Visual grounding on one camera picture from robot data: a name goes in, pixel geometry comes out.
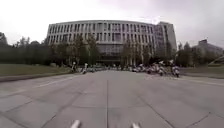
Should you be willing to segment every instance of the sky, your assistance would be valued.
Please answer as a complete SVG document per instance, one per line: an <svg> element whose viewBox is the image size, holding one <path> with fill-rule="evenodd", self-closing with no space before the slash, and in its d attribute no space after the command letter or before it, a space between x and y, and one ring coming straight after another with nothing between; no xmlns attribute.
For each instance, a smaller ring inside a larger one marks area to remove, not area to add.
<svg viewBox="0 0 224 128"><path fill-rule="evenodd" d="M2 0L0 32L42 41L48 25L77 20L131 20L174 25L177 43L199 40L224 48L223 0Z"/></svg>

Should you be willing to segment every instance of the curb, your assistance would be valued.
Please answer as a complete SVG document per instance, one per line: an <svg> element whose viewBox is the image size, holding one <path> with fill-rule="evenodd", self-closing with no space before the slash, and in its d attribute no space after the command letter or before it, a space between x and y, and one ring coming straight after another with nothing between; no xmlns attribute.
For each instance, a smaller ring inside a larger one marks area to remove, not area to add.
<svg viewBox="0 0 224 128"><path fill-rule="evenodd" d="M45 74L35 74L35 75L4 76L4 77L0 77L0 82L18 81L18 80L34 79L34 78L64 75L64 74L69 74L69 72L45 73Z"/></svg>

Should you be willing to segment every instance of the person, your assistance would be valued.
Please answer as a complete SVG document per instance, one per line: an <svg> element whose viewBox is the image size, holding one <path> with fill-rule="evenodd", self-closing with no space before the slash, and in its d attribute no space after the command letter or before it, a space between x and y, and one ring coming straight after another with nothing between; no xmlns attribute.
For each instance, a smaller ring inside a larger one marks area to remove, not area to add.
<svg viewBox="0 0 224 128"><path fill-rule="evenodd" d="M76 66L75 66L75 62L73 62L73 64L72 64L72 72L75 72L76 71Z"/></svg>

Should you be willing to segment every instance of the tree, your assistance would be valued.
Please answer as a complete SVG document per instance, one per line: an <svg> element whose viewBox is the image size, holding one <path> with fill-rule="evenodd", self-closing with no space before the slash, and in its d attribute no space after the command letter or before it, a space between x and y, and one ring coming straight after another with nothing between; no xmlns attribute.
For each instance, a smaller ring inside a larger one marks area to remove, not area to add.
<svg viewBox="0 0 224 128"><path fill-rule="evenodd" d="M149 56L149 47L143 47L143 64L144 65L148 65L149 64L149 60L150 60L150 56Z"/></svg>
<svg viewBox="0 0 224 128"><path fill-rule="evenodd" d="M172 46L170 42L167 42L166 44L166 59L170 60L172 58Z"/></svg>
<svg viewBox="0 0 224 128"><path fill-rule="evenodd" d="M202 56L201 49L199 49L197 47L193 47L193 48L191 48L191 54L192 54L193 65L199 65L199 64L203 63L202 62L203 56Z"/></svg>
<svg viewBox="0 0 224 128"><path fill-rule="evenodd" d="M75 60L77 62L77 65L84 64L88 61L88 53L86 50L86 45L83 42L83 38L81 35L78 35L73 43L73 52L72 53L75 56Z"/></svg>
<svg viewBox="0 0 224 128"><path fill-rule="evenodd" d="M7 38L4 33L0 32L0 46L8 45Z"/></svg>
<svg viewBox="0 0 224 128"><path fill-rule="evenodd" d="M96 40L94 37L91 35L87 39L87 43L89 45L89 63L91 65L96 64L97 59L99 59L99 50L96 46Z"/></svg>
<svg viewBox="0 0 224 128"><path fill-rule="evenodd" d="M127 40L123 44L123 49L121 52L121 66L129 64L129 61L131 59L131 42L130 40Z"/></svg>
<svg viewBox="0 0 224 128"><path fill-rule="evenodd" d="M56 46L56 63L61 66L66 64L67 59L67 42L63 41Z"/></svg>

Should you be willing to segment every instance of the large white building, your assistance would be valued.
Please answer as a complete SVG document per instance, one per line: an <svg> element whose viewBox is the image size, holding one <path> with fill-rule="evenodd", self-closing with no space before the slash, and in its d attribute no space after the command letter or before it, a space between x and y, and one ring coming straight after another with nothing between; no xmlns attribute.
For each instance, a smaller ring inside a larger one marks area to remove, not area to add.
<svg viewBox="0 0 224 128"><path fill-rule="evenodd" d="M101 54L105 56L119 55L123 44L127 40L130 40L133 44L138 43L141 49L149 46L152 56L155 55L157 50L165 51L167 43L170 43L172 51L176 51L173 25L166 22L160 22L156 25L120 20L55 23L49 25L47 41L49 44L58 44L62 41L70 43L77 35L81 35L84 40L93 35L97 40L97 46Z"/></svg>

